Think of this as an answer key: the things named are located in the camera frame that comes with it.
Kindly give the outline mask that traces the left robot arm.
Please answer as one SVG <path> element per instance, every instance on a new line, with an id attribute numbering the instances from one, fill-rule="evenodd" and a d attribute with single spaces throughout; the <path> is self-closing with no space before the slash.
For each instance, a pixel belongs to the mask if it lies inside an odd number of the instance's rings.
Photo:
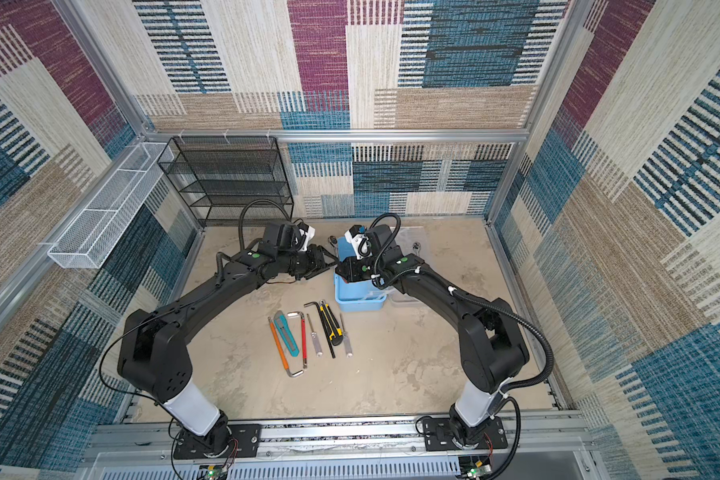
<path id="1" fill-rule="evenodd" d="M 266 224 L 261 237 L 238 239 L 233 255 L 216 255 L 214 275 L 172 303 L 130 314 L 116 340 L 117 373 L 183 427 L 183 441 L 208 458 L 226 455 L 232 433 L 226 414 L 193 380 L 188 346 L 234 302 L 281 274 L 308 280 L 335 266 L 337 256 L 313 244 L 315 230 L 288 214 Z"/>

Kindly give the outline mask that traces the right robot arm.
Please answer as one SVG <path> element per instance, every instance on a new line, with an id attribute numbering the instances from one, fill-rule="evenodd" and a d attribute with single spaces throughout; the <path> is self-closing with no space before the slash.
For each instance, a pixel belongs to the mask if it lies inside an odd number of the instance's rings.
<path id="1" fill-rule="evenodd" d="M 403 252 L 396 242 L 401 225 L 399 215 L 384 213 L 368 227 L 350 227 L 344 241 L 353 252 L 339 261 L 336 274 L 347 283 L 370 281 L 413 297 L 454 328 L 467 382 L 450 409 L 449 428 L 455 446 L 473 449 L 511 391 L 549 378 L 554 353 L 544 334 L 507 302 L 473 295 L 419 255 Z"/>

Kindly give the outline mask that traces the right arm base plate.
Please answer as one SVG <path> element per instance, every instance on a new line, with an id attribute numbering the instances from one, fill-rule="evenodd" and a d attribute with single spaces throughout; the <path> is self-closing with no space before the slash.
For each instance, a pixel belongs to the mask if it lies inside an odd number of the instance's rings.
<path id="1" fill-rule="evenodd" d="M 424 439 L 427 451 L 491 450 L 509 446 L 499 417 L 486 419 L 470 427 L 458 418 L 421 416 L 414 422 L 416 432 Z"/>

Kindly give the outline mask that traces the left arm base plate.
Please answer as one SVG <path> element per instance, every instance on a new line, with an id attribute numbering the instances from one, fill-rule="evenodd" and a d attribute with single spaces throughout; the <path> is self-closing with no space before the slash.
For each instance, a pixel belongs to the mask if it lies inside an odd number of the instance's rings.
<path id="1" fill-rule="evenodd" d="M 217 425 L 205 436 L 182 430 L 173 448 L 174 460 L 254 458 L 259 448 L 261 424 Z"/>

